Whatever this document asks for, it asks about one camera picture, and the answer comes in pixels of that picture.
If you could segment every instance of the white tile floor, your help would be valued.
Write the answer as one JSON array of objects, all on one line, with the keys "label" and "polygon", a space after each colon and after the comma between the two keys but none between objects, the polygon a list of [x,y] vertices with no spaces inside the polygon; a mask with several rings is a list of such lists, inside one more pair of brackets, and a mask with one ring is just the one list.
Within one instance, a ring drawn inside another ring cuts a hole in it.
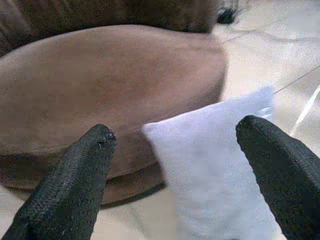
[{"label": "white tile floor", "polygon": [[[243,0],[240,7],[244,9],[235,24],[218,25],[213,33],[229,57],[223,99],[273,85],[274,122],[320,156],[320,1]],[[274,40],[263,33],[299,41]],[[0,236],[22,203],[0,187]],[[91,239],[108,234],[114,240],[174,240],[175,231],[174,196],[164,189],[102,209]],[[274,240],[282,239],[280,232],[275,234]]]}]

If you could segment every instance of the white cushion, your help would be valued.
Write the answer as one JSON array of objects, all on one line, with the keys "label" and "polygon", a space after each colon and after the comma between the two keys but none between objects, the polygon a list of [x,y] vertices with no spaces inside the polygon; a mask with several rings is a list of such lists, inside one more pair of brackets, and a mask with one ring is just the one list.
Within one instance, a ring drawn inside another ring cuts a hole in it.
[{"label": "white cushion", "polygon": [[236,137],[247,115],[271,120],[272,92],[266,87],[143,126],[176,194],[180,239],[272,239],[278,225]]}]

